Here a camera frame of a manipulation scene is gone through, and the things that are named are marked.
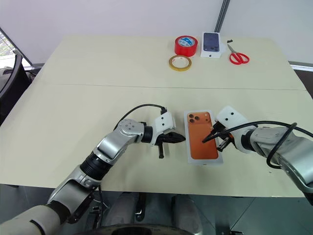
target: scissors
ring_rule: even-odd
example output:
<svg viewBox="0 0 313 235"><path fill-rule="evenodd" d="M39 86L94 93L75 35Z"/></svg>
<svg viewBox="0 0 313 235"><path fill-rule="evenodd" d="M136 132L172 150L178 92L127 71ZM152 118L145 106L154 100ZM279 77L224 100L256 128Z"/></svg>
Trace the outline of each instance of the scissors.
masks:
<svg viewBox="0 0 313 235"><path fill-rule="evenodd" d="M231 54L229 56L229 60L231 61L231 63L235 65L241 65L241 64L247 64L250 61L249 57L247 57L245 54L236 52L230 45L227 45L227 46L231 50Z"/></svg>

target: white table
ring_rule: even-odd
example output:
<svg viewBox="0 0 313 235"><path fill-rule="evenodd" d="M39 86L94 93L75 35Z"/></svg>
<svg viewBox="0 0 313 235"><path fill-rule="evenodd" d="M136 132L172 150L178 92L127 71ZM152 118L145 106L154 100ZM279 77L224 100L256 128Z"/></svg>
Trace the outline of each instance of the white table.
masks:
<svg viewBox="0 0 313 235"><path fill-rule="evenodd" d="M86 39L90 48L82 44L79 56L76 47ZM228 52L219 60L196 54L190 70L176 72L167 64L174 54L173 38L66 38L0 128L0 183L58 186L128 110L142 103L166 106L182 134L184 110L210 109L217 114L225 105L250 121L296 121L312 131L312 99L277 46L267 39L232 39L233 47L248 54L251 63L234 66L227 60ZM133 41L139 43L118 59L118 45ZM153 45L158 50L147 56ZM108 65L110 58L115 62ZM151 123L158 115L159 109L147 107L129 117ZM106 175L102 189L302 196L283 171L269 168L255 153L243 154L229 146L223 165L195 166L187 163L184 142L166 144L164 151L161 160L157 147L129 146Z"/></svg>

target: red scissors handle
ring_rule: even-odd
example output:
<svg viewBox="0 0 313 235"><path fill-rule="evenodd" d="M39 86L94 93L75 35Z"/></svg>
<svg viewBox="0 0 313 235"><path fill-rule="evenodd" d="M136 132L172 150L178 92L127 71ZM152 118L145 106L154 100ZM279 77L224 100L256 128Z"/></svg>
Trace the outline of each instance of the red scissors handle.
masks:
<svg viewBox="0 0 313 235"><path fill-rule="evenodd" d="M231 61L231 63L235 65L246 64L250 61L249 57L247 57L245 54L242 54L240 52L231 53L229 56L229 60Z"/></svg>

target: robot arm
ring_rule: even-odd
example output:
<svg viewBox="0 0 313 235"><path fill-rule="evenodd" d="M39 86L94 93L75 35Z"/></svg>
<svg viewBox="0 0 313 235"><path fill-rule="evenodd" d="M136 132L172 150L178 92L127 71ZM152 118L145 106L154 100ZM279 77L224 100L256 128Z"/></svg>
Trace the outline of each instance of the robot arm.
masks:
<svg viewBox="0 0 313 235"><path fill-rule="evenodd" d="M286 124L288 128L245 126L248 120L230 106L221 110L216 121L211 134L202 142L219 136L224 140L218 147L220 151L232 142L244 153L251 151L258 153L267 159L270 167L283 169L313 205L313 142L296 136L292 130L300 130L311 137L312 133L295 127L296 123ZM279 124L272 121L255 122L257 123Z"/></svg>
<svg viewBox="0 0 313 235"><path fill-rule="evenodd" d="M53 191L48 204L33 207L0 225L4 235L52 235L65 222L76 223L93 200L93 192L102 178L132 143L158 145L176 143L185 137L171 132L175 120L170 112L161 111L152 126L132 119L121 120L117 128L106 135L91 154Z"/></svg>

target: red tape roll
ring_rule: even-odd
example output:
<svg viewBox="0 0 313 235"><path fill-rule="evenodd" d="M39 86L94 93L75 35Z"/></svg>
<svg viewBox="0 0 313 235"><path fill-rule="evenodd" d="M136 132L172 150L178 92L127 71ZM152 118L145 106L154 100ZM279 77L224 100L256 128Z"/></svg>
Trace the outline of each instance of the red tape roll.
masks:
<svg viewBox="0 0 313 235"><path fill-rule="evenodd" d="M175 53L177 55L193 56L197 50L198 41L191 36L180 36L175 40Z"/></svg>

